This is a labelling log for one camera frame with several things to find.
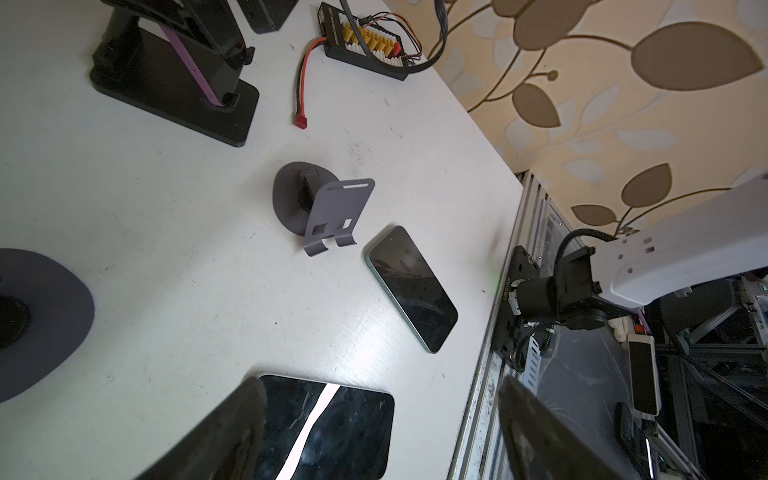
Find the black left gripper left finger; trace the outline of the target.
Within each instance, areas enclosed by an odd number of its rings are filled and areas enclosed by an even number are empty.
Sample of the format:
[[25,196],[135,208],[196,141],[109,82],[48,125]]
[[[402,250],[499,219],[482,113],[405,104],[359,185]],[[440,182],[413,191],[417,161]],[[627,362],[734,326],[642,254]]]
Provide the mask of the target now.
[[263,443],[267,394],[243,381],[140,479],[252,479]]

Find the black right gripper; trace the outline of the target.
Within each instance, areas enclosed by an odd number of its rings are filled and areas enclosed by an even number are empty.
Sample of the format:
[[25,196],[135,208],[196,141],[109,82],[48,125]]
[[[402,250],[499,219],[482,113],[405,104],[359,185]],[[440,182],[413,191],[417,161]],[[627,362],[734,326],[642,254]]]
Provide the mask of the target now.
[[238,0],[240,9],[256,34],[279,31],[298,0]]

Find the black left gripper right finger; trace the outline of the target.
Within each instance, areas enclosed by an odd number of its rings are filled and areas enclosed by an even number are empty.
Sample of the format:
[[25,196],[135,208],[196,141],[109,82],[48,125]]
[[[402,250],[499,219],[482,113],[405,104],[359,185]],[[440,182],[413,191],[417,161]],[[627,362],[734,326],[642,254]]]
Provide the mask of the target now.
[[621,479],[523,384],[497,391],[500,428],[515,479]]

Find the silver-edged black phone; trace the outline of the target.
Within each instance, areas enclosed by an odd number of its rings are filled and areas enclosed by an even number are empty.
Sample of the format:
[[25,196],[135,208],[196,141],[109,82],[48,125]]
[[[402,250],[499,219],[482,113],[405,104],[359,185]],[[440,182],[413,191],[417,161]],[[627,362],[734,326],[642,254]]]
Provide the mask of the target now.
[[380,479],[395,400],[389,393],[263,374],[267,395],[256,479]]

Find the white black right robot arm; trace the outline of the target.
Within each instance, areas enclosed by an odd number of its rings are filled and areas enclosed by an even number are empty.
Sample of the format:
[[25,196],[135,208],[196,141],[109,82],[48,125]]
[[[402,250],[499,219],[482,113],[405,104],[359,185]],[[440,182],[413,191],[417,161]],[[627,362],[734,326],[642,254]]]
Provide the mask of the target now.
[[592,277],[636,307],[767,261],[763,1],[392,1],[328,51],[433,65],[515,172],[614,235]]

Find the dark phone below table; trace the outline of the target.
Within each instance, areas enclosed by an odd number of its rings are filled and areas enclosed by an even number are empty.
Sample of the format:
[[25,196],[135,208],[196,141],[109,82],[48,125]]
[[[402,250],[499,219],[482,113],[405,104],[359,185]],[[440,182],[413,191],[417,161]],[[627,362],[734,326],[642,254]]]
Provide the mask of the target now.
[[650,441],[630,408],[619,402],[614,410],[614,430],[617,442],[642,479],[654,479]]

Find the white phone below table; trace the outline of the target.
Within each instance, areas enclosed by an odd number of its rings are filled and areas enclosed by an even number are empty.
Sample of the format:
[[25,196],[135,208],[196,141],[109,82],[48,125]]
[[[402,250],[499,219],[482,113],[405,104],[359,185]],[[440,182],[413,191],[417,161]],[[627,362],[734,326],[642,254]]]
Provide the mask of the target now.
[[661,409],[660,385],[653,336],[629,334],[630,386],[632,408],[640,415],[656,417]]

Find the dark right phone stand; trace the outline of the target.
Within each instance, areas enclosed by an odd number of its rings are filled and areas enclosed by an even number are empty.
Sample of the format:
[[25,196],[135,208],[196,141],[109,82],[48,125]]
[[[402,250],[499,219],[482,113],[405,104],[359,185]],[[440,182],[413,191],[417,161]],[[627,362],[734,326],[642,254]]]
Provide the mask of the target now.
[[158,25],[139,21],[142,44],[124,76],[115,80],[93,66],[94,88],[114,99],[234,147],[245,145],[258,104],[258,90],[239,79],[232,109],[211,108],[192,75],[171,52]]

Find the front right purple phone stand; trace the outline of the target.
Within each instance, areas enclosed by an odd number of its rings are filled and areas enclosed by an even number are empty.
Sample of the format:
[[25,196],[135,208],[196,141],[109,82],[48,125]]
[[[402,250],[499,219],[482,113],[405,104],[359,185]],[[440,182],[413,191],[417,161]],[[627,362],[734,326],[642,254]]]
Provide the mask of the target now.
[[272,190],[275,215],[302,238],[305,253],[314,257],[332,239],[339,247],[356,243],[353,232],[375,188],[375,181],[338,179],[315,164],[291,162],[276,174]]

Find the purple round middle phone stand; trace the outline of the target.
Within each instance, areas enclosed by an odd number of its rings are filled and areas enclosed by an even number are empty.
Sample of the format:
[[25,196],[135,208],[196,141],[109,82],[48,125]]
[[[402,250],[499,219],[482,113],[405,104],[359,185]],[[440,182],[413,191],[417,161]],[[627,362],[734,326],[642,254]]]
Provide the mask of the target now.
[[1,250],[1,400],[25,392],[67,360],[93,325],[88,287],[42,254]]

